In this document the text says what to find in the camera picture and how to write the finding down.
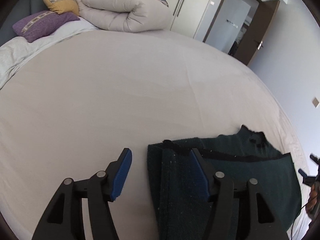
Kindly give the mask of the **person's right hand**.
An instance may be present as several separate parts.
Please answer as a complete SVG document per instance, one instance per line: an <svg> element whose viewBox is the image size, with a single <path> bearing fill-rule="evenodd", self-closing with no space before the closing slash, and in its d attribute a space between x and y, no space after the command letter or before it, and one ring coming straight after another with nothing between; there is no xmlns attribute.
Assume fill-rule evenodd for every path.
<svg viewBox="0 0 320 240"><path fill-rule="evenodd" d="M318 186L316 184L313 184L310 189L308 203L305 207L305 210L309 218L312 218L311 211L314 209L315 205L317 204L317 197L318 197Z"/></svg>

